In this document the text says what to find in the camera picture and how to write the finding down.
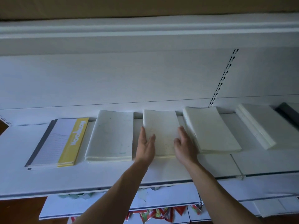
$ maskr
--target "wooden floor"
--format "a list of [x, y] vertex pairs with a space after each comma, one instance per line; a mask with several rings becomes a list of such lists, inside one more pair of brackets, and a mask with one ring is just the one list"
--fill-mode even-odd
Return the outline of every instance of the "wooden floor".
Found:
[[[38, 216], [46, 197], [28, 198], [19, 200], [0, 201], [0, 223], [5, 224], [66, 224], [67, 218], [38, 221]], [[298, 224], [299, 215], [281, 215], [261, 218], [266, 224]]]

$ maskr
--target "hand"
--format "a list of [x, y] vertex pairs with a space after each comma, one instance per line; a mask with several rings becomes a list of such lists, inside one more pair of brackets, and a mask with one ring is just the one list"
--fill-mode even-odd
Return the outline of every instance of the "hand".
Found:
[[176, 158], [185, 167], [192, 163], [198, 164], [197, 149], [193, 145], [183, 126], [178, 127], [178, 134], [180, 135], [181, 140], [178, 138], [174, 139], [174, 152]]
[[140, 162], [142, 164], [145, 164], [148, 168], [148, 166], [151, 164], [152, 160], [154, 159], [156, 153], [155, 140], [156, 140], [156, 136], [153, 134], [150, 137], [149, 141], [147, 142], [145, 129], [144, 127], [141, 127], [135, 162]]

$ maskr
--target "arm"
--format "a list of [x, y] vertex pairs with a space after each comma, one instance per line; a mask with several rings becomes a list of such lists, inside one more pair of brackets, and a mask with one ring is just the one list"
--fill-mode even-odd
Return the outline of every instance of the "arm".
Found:
[[174, 140], [176, 157], [188, 170], [213, 223], [261, 223], [198, 162], [196, 148], [182, 126], [178, 132], [181, 140]]
[[155, 156], [155, 135], [146, 140], [144, 127], [141, 127], [136, 158], [119, 180], [88, 208], [75, 224], [123, 223], [131, 203], [137, 193], [149, 165]]

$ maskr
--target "yellow label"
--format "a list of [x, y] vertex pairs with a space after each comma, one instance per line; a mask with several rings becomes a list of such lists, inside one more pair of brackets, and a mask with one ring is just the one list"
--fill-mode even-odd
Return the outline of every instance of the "yellow label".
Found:
[[77, 119], [73, 127], [72, 133], [68, 139], [68, 142], [66, 143], [58, 161], [58, 163], [73, 162], [73, 164], [60, 164], [57, 165], [57, 167], [66, 167], [74, 165], [79, 153], [84, 133], [86, 131], [88, 120], [89, 118]]

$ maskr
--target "left hand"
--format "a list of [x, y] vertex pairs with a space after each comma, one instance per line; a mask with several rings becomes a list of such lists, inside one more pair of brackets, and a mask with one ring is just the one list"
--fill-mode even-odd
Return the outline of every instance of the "left hand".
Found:
[[153, 134], [147, 142], [145, 129], [141, 127], [135, 162], [145, 164], [147, 167], [151, 164], [155, 157], [155, 140], [156, 136]]

